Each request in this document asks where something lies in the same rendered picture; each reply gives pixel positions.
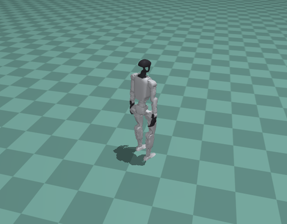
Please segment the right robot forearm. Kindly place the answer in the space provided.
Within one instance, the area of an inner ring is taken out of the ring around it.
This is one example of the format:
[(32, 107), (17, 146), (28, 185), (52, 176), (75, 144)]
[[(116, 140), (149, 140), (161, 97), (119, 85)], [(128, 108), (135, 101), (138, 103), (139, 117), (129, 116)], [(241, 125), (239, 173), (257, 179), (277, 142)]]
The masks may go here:
[(154, 114), (154, 118), (157, 117), (157, 102), (158, 102), (158, 98), (155, 98), (154, 102), (151, 104), (152, 114)]

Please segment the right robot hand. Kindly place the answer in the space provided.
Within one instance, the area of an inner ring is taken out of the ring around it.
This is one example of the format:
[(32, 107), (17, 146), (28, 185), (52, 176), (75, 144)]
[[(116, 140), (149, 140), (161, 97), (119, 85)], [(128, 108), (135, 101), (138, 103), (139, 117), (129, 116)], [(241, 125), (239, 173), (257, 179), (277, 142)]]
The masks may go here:
[(151, 124), (150, 124), (150, 126), (148, 126), (148, 127), (152, 127), (152, 126), (154, 126), (155, 123), (156, 123), (156, 118), (157, 118), (157, 117), (154, 118), (154, 114), (152, 114), (152, 117), (151, 117), (151, 118), (152, 118)]

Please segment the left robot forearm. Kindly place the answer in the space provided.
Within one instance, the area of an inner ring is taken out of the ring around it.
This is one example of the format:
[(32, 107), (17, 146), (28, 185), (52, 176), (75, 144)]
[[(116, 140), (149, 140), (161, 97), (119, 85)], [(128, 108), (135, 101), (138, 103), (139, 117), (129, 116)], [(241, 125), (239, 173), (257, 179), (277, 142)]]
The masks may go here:
[(132, 102), (132, 104), (135, 102), (135, 94), (134, 92), (130, 91), (130, 101)]

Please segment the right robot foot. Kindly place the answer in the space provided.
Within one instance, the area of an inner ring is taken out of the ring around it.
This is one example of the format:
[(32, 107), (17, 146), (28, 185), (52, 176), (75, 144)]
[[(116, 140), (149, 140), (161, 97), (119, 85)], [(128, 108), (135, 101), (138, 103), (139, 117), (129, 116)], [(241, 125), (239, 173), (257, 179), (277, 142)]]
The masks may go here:
[(151, 153), (149, 157), (145, 155), (144, 158), (143, 158), (143, 160), (144, 160), (144, 161), (147, 161), (148, 159), (154, 157), (155, 155), (156, 155), (156, 153)]

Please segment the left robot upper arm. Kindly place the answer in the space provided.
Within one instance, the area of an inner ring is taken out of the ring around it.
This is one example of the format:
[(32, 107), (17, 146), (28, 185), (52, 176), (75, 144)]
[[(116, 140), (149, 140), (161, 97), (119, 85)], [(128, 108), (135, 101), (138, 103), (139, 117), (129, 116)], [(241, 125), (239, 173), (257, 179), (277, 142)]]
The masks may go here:
[(131, 92), (134, 92), (134, 76), (136, 75), (137, 73), (133, 73), (131, 75)]

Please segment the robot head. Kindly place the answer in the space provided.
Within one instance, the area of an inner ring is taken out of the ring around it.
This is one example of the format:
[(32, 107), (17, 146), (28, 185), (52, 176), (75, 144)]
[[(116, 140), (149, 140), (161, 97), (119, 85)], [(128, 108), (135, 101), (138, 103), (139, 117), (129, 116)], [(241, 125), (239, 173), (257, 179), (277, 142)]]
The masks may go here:
[[(138, 75), (138, 77), (140, 78), (146, 78), (146, 73), (149, 72), (150, 70), (150, 66), (151, 66), (151, 62), (147, 59), (143, 59), (141, 61), (139, 61), (138, 65), (140, 67), (143, 67), (143, 70), (141, 71), (141, 73)], [(148, 71), (145, 69), (145, 67), (148, 67)]]

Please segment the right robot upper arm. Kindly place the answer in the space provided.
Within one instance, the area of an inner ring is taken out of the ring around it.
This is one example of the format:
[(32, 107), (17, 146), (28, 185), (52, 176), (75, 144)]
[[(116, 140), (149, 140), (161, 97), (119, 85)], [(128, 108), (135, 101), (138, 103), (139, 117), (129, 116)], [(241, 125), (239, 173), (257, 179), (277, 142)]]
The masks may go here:
[(153, 103), (154, 102), (154, 99), (156, 98), (155, 95), (156, 95), (156, 86), (157, 86), (157, 83), (152, 80), (152, 79), (149, 79), (148, 80), (148, 87), (150, 88), (150, 101)]

